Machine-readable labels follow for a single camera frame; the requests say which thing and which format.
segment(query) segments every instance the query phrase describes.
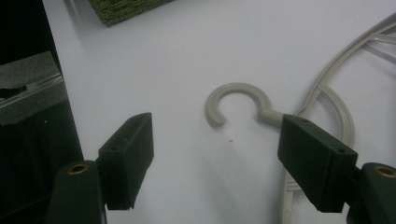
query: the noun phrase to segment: white table surface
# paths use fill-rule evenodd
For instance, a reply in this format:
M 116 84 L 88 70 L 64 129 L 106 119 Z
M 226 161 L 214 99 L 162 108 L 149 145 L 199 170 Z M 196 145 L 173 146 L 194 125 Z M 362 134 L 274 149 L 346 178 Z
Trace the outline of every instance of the white table surface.
M 106 28 L 88 0 L 44 4 L 85 158 L 129 117 L 153 114 L 154 161 L 135 210 L 107 211 L 111 224 L 277 223 L 279 129 L 257 122 L 243 94 L 224 97 L 228 120 L 214 129 L 207 96 L 246 82 L 292 114 L 338 52 L 396 11 L 394 0 L 176 0 Z M 355 120 L 358 166 L 396 166 L 395 62 L 360 50 L 339 74 L 331 86 Z M 322 98 L 310 118 L 340 135 Z M 345 223 L 295 199 L 292 223 Z

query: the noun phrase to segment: hook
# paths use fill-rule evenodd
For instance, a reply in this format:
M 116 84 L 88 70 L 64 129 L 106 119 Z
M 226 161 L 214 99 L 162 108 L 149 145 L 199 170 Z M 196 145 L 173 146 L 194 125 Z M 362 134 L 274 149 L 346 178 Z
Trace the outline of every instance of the hook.
M 280 127 L 283 114 L 271 109 L 268 96 L 259 88 L 247 83 L 235 82 L 222 85 L 212 91 L 206 101 L 207 118 L 217 125 L 225 122 L 224 116 L 219 111 L 219 100 L 221 97 L 232 92 L 242 92 L 248 95 L 259 108 L 259 118 L 267 123 Z

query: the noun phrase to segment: woven basket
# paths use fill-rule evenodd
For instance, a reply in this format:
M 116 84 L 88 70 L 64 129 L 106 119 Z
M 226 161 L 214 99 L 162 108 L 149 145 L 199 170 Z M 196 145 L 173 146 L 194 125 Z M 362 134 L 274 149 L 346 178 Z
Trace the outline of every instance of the woven basket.
M 173 0 L 90 0 L 102 24 L 112 26 Z

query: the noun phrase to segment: black plastic part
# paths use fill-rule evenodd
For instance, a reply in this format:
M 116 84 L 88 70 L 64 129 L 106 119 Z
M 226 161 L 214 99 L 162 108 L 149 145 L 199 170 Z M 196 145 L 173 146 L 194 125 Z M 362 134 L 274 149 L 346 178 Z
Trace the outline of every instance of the black plastic part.
M 134 116 L 99 149 L 96 160 L 109 210 L 134 207 L 137 193 L 154 157 L 151 114 Z
M 373 223 L 396 223 L 396 169 L 379 163 L 361 168 L 361 195 Z
M 60 170 L 56 176 L 46 223 L 106 223 L 96 162 L 77 161 Z
M 343 181 L 358 154 L 307 119 L 284 115 L 277 155 L 320 211 L 342 212 Z
M 81 160 L 68 101 L 0 126 L 0 223 L 42 222 L 56 174 Z

